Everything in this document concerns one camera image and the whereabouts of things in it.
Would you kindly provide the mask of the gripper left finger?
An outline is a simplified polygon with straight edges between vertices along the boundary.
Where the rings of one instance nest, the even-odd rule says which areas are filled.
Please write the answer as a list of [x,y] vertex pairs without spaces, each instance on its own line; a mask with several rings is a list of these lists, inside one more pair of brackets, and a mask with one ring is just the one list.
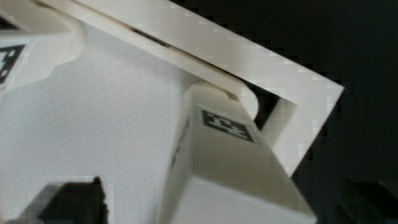
[[13,224],[108,224],[108,207],[101,179],[49,183]]

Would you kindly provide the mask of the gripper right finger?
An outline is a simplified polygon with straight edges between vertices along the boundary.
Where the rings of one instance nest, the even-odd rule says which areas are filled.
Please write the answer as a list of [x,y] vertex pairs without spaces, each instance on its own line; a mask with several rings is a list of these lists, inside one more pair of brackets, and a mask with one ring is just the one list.
[[398,183],[340,182],[335,224],[398,224]]

